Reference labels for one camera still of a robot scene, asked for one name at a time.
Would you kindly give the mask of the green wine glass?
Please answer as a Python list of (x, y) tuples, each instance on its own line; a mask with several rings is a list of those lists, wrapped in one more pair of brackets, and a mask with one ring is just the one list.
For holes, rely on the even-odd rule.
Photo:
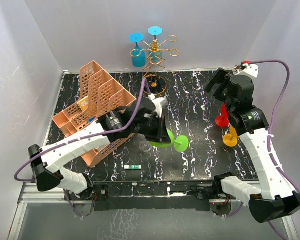
[(173, 146), (178, 153), (183, 153), (187, 150), (187, 148), (189, 147), (189, 139), (187, 138), (187, 136), (180, 135), (175, 138), (173, 132), (170, 129), (167, 130), (167, 134), (170, 139), (170, 143), (150, 141), (149, 144), (156, 148), (169, 148)]

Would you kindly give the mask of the clear wine glass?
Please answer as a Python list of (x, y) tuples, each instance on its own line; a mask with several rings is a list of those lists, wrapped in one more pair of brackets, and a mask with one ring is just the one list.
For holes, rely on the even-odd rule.
[(148, 141), (142, 141), (139, 143), (139, 148), (142, 152), (148, 153), (152, 150), (153, 146)]

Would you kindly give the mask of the red wine glass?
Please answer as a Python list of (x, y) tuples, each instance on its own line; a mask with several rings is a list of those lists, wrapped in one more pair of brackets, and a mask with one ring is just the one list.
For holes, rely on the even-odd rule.
[(228, 115), (225, 103), (222, 104), (222, 106), (221, 106), (221, 115), (218, 115), (215, 118), (215, 123), (216, 123), (217, 126), (219, 126), (221, 128), (226, 128), (226, 127), (229, 126), (229, 124), (230, 124), (229, 115)]

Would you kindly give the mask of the gold wire glass rack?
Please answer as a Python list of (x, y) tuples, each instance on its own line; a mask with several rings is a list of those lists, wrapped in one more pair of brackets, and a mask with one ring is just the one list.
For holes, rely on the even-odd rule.
[(166, 42), (174, 43), (178, 40), (175, 35), (169, 35), (166, 40), (163, 42), (159, 42), (159, 40), (152, 41), (151, 43), (147, 43), (142, 40), (138, 43), (138, 45), (145, 52), (149, 52), (149, 55), (146, 57), (146, 64), (142, 69), (144, 70), (143, 78), (147, 80), (150, 91), (156, 97), (163, 97), (167, 90), (167, 81), (159, 76), (159, 72), (162, 72), (166, 69), (163, 66), (163, 63), (166, 61), (163, 58), (163, 52), (168, 52), (171, 57), (178, 57), (180, 55), (180, 51), (177, 48), (163, 48), (163, 45)]

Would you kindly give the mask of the yellow wine glass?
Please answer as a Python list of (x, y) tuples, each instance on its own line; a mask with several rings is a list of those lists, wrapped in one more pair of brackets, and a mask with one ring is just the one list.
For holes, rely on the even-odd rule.
[(240, 137), (237, 134), (237, 131), (235, 128), (231, 125), (229, 127), (229, 133), (225, 134), (223, 136), (223, 143), (228, 147), (235, 147), (238, 144), (238, 139)]

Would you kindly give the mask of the cyan wine glass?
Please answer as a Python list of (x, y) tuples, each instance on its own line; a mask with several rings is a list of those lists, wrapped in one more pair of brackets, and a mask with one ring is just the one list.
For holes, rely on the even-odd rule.
[(161, 35), (163, 32), (163, 29), (159, 26), (152, 26), (148, 29), (148, 33), (153, 36), (152, 41), (157, 40), (157, 36)]

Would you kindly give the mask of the blue wine glass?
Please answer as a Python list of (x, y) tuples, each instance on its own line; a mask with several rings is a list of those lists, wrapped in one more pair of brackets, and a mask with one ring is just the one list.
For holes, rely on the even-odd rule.
[(132, 65), (136, 68), (142, 68), (146, 65), (146, 55), (143, 49), (139, 46), (139, 43), (144, 39), (142, 33), (132, 33), (129, 36), (129, 40), (135, 43), (134, 49), (130, 52)]

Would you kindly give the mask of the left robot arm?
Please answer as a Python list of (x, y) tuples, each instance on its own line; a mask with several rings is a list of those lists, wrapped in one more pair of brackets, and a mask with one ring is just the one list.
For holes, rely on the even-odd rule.
[(89, 199), (94, 191), (89, 177), (64, 166), (91, 150), (114, 144), (131, 134), (143, 135), (147, 141), (160, 145), (173, 142), (164, 115), (158, 114), (154, 107), (117, 107), (54, 145), (29, 147), (29, 155), (34, 159), (31, 168), (37, 190), (46, 192), (60, 188), (82, 200)]

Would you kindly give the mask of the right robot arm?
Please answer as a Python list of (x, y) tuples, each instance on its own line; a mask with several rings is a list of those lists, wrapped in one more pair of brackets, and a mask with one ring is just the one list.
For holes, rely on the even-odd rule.
[(290, 216), (300, 210), (300, 192), (284, 178), (274, 148), (267, 145), (269, 124), (263, 111), (253, 105), (254, 83), (250, 75), (231, 74), (218, 68), (204, 88), (225, 104), (230, 125), (244, 144), (256, 170), (260, 187), (238, 179), (232, 173), (214, 177), (213, 194), (223, 199), (231, 195), (249, 207), (258, 223)]

